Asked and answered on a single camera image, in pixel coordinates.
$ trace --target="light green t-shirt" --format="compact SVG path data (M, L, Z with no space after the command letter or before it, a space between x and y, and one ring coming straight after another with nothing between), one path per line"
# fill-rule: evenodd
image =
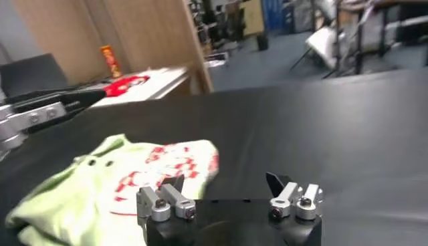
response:
M144 245L136 192L184 174L183 195L201 197L218 171L218 152L206 140L157 145L108 137L88 155L32 190L6 217L26 245Z

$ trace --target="hex bolt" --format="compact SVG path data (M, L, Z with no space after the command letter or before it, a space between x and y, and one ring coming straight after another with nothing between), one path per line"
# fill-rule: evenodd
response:
M279 208L273 208L269 212L269 217L275 221L280 221L282 219L282 212Z
M29 116L29 122L30 124L36 124L39 122L39 115L37 113L32 113Z
M154 204L154 207L157 209L163 208L167 205L167 202L164 199L157 199L156 203Z
M48 108L46 110L46 114L47 114L47 117L49 119L52 119L52 118L54 118L56 116L56 109L55 108Z
M300 205L302 205L303 207L307 207L310 206L312 204L312 200L306 197L302 197L302 199L300 199Z
M196 215L196 210L195 209L187 209L185 216L187 220L193 220L195 218Z

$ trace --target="black tabletop surface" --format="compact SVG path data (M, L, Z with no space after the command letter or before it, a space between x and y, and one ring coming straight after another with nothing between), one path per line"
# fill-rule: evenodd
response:
M125 133L212 141L220 172L210 199L270 197L266 171L321 185L323 245L426 245L427 80L428 70L389 72L87 110L0 163L0 215L74 156Z

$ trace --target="white table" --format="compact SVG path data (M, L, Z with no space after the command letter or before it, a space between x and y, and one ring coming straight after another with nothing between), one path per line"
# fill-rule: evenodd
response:
M96 102L93 107L111 106L127 102L139 102L145 100L160 99L179 87L189 79L187 68L163 68L150 70L136 74L137 76L150 76L147 82L133 86L120 96L103 98ZM108 84L91 86L87 89L103 88Z

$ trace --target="floor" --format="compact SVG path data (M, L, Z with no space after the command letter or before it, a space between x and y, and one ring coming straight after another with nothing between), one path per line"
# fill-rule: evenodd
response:
M236 51L229 66L210 68L216 91L236 90L272 86L286 83L316 82L328 73L327 68L318 67L310 59L304 60L294 70L291 65L304 53L304 41L309 33L270 37L270 48L258 51L255 39L248 39ZM383 58L384 62L399 69L420 68L423 65L426 45L396 47ZM377 67L375 55L364 59L364 68Z

